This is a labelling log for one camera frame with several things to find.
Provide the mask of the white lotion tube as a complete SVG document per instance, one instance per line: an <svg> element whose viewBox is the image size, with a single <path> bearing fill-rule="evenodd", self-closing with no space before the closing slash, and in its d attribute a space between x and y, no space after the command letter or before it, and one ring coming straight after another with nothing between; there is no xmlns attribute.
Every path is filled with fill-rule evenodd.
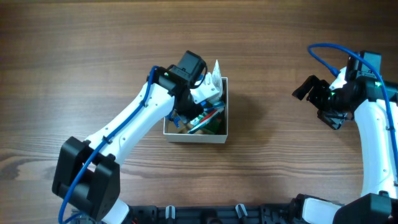
<svg viewBox="0 0 398 224"><path fill-rule="evenodd" d="M213 85L215 86L215 89L218 91L218 96L221 97L223 94L223 82L222 82L220 65L217 60L215 62L215 66L212 72L212 81Z"/></svg>

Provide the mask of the blue white toothbrush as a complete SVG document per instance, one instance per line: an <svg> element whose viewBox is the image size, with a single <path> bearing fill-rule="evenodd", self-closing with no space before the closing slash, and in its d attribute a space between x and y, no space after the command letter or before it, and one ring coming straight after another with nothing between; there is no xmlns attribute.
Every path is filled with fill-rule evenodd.
<svg viewBox="0 0 398 224"><path fill-rule="evenodd" d="M224 108L225 103L223 101L217 101L216 103L210 103L209 101L203 101L200 103L204 112L211 112L213 110L218 110L219 108Z"/></svg>

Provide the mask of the blue disposable razor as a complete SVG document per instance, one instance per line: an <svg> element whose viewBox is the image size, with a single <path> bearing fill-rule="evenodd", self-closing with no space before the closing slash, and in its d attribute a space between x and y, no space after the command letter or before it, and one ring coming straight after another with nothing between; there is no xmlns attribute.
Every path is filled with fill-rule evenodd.
<svg viewBox="0 0 398 224"><path fill-rule="evenodd" d="M177 114L176 110L172 110L165 118L169 120L171 123L173 123L176 128L180 127L179 125L180 116Z"/></svg>

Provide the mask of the red teal toothpaste tube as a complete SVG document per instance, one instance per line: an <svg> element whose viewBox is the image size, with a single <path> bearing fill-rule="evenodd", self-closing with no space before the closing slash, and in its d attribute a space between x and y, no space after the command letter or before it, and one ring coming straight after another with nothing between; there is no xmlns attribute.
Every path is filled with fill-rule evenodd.
<svg viewBox="0 0 398 224"><path fill-rule="evenodd" d="M194 134L202 127L206 126L213 118L217 117L224 111L223 108L212 111L209 115L205 116L198 124L188 131L188 134Z"/></svg>

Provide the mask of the green white soap box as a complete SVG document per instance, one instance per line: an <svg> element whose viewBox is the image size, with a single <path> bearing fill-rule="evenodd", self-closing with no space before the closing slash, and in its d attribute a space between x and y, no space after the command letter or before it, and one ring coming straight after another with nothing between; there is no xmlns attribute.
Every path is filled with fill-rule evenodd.
<svg viewBox="0 0 398 224"><path fill-rule="evenodd" d="M222 113L219 114L217 117L213 118L206 126L202 127L194 134L216 134L218 132L221 122L222 122L221 115L222 115ZM196 124L198 124L205 116L203 116L201 119L199 119Z"/></svg>

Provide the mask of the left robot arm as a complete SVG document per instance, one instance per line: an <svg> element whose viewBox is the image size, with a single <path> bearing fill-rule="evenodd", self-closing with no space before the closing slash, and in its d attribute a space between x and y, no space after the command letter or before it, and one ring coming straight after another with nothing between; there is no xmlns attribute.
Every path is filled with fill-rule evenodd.
<svg viewBox="0 0 398 224"><path fill-rule="evenodd" d="M59 223L67 205L96 222L126 223L130 207L119 198L121 166L158 120L173 111L193 119L201 106L191 90L204 80L206 62L186 51L176 65L154 66L136 98L111 122L84 141L70 137L60 149L52 192L62 198Z"/></svg>

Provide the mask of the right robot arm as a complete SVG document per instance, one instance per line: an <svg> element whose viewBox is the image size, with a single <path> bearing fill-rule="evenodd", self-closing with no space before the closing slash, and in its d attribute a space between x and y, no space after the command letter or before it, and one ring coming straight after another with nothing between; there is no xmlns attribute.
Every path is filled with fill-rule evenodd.
<svg viewBox="0 0 398 224"><path fill-rule="evenodd" d="M381 54L347 51L347 66L327 66L333 83L309 76L292 95L314 105L318 119L338 130L354 121L361 138L363 186L360 198L340 205L299 195L290 220L303 223L397 223L397 84L380 74Z"/></svg>

